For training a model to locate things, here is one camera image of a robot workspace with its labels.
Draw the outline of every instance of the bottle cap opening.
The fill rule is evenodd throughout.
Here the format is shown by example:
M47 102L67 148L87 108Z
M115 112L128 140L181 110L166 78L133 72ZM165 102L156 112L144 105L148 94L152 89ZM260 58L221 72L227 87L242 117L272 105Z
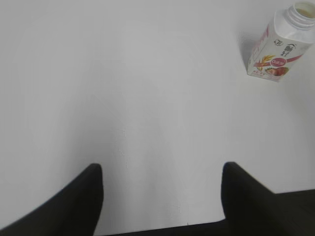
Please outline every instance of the bottle cap opening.
M294 9L301 15L309 19L315 19L315 4L307 1L297 2Z
M284 17L295 28L310 30L315 25L315 4L301 1L289 7Z

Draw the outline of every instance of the black object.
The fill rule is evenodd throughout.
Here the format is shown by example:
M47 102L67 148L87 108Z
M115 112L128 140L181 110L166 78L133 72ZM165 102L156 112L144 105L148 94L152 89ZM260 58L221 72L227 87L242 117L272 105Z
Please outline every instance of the black object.
M0 236L92 236L103 203L102 168L91 164L58 194Z
M115 236L315 236L315 190L274 194L235 162L227 162L221 200L222 221ZM92 236L102 201L101 167L91 164L0 236Z

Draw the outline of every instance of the printed label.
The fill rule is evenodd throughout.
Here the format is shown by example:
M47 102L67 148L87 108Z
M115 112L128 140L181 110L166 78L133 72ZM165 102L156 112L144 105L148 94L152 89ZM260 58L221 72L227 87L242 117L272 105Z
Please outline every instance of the printed label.
M272 21L254 46L247 69L249 75L279 81L311 46L282 38L274 28Z

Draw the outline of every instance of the white carton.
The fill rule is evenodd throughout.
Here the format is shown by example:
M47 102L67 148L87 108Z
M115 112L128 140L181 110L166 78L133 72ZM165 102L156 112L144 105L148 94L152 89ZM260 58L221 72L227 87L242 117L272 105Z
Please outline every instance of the white carton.
M299 4L296 3L287 11L282 10L275 13L273 20L268 24L260 40L252 49L252 55L248 62L248 75L279 81L313 44L313 31L299 29L300 21L294 17L304 17L310 22L315 21L315 19L300 15L296 6L303 7L303 5ZM290 15L290 10L295 14L294 17Z

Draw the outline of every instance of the white surface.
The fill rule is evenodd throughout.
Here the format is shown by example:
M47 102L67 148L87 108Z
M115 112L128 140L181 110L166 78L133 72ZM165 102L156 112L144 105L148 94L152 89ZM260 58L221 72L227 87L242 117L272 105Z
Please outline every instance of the white surface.
M242 61L293 2L1 0L0 227L91 162L96 235L223 219L226 161L315 188L315 47L280 83Z

